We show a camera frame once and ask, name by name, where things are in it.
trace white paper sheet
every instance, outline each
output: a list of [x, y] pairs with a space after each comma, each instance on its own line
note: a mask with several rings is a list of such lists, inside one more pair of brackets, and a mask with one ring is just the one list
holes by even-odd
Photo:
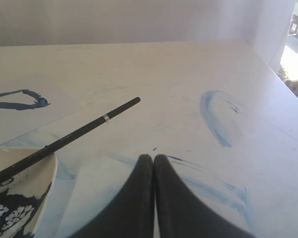
[[78, 109], [74, 98], [43, 74], [0, 84], [0, 144]]

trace white tabletop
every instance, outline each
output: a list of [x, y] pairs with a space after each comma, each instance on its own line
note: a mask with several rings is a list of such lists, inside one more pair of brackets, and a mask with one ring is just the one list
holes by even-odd
[[298, 238], [298, 100], [245, 43], [0, 48], [1, 82], [30, 73], [53, 79], [81, 110], [4, 146], [42, 147], [142, 100], [57, 153], [36, 238], [82, 227], [140, 154], [160, 153], [226, 219], [257, 237]]

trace white ceramic dish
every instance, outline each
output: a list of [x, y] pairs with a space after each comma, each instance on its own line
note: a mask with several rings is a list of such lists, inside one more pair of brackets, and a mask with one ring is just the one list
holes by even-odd
[[[38, 151], [0, 147], [0, 171]], [[31, 238], [54, 181], [57, 158], [53, 154], [0, 186], [0, 238]]]

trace paintbrush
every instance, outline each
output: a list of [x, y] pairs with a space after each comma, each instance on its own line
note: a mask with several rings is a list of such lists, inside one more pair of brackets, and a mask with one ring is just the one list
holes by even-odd
[[125, 110], [131, 108], [135, 104], [140, 102], [140, 98], [136, 97], [133, 100], [121, 105], [120, 107], [108, 112], [102, 117], [97, 118], [96, 120], [82, 126], [81, 128], [73, 131], [72, 133], [64, 136], [63, 138], [53, 142], [52, 144], [45, 146], [43, 149], [29, 155], [28, 157], [20, 160], [19, 162], [9, 166], [8, 168], [0, 171], [0, 185], [1, 183], [9, 180], [11, 177], [15, 176], [16, 174], [22, 172], [23, 170], [27, 169], [28, 167], [34, 165], [35, 163], [41, 161], [42, 159], [46, 158], [47, 156], [51, 155], [52, 153], [56, 152], [57, 150], [61, 149], [62, 147], [68, 145], [69, 143], [73, 142], [74, 140], [80, 138], [81, 136], [85, 135], [86, 133], [94, 130], [95, 128], [99, 127], [100, 125], [104, 124], [108, 120], [112, 119], [113, 117], [119, 115], [120, 113], [124, 112]]

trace street outside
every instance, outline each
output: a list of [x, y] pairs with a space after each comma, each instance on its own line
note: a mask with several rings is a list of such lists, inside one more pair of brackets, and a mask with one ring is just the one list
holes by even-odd
[[290, 80], [298, 80], [298, 39], [288, 36], [281, 65]]

